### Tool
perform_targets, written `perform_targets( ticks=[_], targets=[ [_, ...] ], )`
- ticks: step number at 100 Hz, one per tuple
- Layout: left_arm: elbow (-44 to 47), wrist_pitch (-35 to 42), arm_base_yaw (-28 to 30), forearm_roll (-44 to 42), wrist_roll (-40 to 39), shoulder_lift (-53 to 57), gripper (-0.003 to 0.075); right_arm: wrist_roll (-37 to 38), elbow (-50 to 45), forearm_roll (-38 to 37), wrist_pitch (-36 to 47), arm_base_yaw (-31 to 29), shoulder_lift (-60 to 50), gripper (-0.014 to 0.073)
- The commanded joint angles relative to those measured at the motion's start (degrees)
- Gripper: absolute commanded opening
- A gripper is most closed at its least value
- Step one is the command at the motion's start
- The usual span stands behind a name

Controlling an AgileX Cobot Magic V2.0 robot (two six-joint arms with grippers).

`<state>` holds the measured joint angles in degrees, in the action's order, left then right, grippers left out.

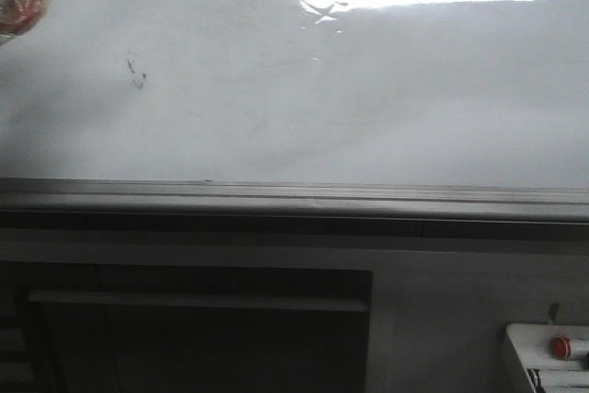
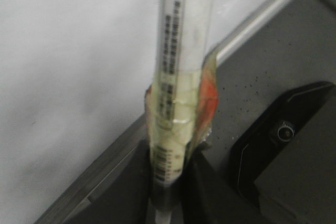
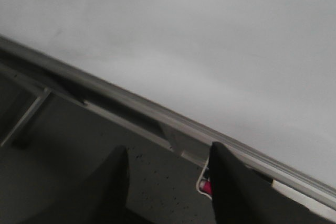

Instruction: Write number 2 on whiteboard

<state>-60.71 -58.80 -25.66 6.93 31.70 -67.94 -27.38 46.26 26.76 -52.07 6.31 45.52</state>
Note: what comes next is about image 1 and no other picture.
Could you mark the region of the black gripper with red part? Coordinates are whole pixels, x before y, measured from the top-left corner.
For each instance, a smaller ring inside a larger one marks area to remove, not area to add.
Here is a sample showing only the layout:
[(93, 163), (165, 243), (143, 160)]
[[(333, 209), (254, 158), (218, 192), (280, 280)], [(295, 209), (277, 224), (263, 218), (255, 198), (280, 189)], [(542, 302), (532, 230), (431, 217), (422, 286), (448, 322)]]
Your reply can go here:
[(32, 30), (51, 3), (52, 0), (1, 0), (1, 45)]

